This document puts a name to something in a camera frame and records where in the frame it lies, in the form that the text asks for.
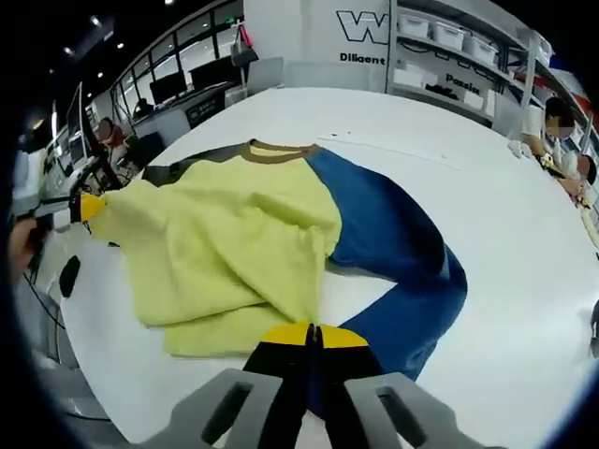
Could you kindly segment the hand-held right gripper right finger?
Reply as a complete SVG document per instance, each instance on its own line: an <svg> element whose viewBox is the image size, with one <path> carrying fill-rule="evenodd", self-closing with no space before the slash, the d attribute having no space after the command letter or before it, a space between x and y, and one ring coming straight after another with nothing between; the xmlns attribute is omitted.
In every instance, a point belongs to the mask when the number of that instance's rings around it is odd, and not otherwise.
<svg viewBox="0 0 599 449"><path fill-rule="evenodd" d="M334 326L314 329L321 416L334 448L483 448L456 414L406 376L385 373L368 342Z"/></svg>

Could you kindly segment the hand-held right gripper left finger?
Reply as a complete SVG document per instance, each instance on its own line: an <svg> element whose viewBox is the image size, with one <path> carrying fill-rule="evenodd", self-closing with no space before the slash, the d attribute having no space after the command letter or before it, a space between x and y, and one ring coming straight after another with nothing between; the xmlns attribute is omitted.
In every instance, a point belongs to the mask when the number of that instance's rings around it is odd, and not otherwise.
<svg viewBox="0 0 599 449"><path fill-rule="evenodd" d="M167 426L131 448L293 448L308 404L313 326L275 326L242 369L224 369L182 399Z"/></svg>

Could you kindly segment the person's left hand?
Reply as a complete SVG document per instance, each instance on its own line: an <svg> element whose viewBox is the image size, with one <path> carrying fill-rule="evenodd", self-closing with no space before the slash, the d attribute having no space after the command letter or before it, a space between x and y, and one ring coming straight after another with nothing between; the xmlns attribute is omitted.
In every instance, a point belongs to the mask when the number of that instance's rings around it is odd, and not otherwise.
<svg viewBox="0 0 599 449"><path fill-rule="evenodd" d="M18 278L29 266L34 255L43 247L46 235L35 218L21 220L13 226L8 240L12 278Z"/></svg>

